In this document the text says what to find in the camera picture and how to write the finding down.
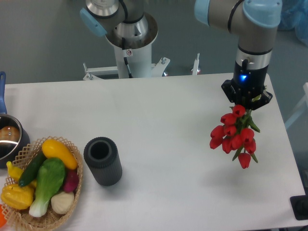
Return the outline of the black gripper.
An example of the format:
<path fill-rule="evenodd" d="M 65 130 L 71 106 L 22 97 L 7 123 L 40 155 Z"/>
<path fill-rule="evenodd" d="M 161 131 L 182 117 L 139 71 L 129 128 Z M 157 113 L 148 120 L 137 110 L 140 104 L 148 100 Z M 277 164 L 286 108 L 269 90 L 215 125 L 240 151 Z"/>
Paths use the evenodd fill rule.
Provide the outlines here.
<path fill-rule="evenodd" d="M 265 91 L 265 77 L 268 67 L 253 69 L 246 58 L 235 64 L 233 78 L 225 80 L 222 90 L 231 103 L 249 104 L 251 110 L 256 110 L 268 104 L 273 95 Z"/>

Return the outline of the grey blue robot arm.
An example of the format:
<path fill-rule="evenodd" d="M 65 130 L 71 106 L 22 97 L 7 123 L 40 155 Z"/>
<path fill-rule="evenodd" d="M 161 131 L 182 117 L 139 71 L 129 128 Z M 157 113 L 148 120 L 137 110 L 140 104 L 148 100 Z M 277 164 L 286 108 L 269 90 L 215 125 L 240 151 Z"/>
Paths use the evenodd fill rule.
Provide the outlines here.
<path fill-rule="evenodd" d="M 233 78 L 222 84 L 228 100 L 256 110 L 272 99 L 265 89 L 277 27 L 280 0 L 198 0 L 195 18 L 239 37 Z M 80 10 L 86 27 L 106 37 L 115 51 L 120 78 L 152 77 L 152 43 L 157 37 L 155 19 L 141 0 L 88 0 Z"/>

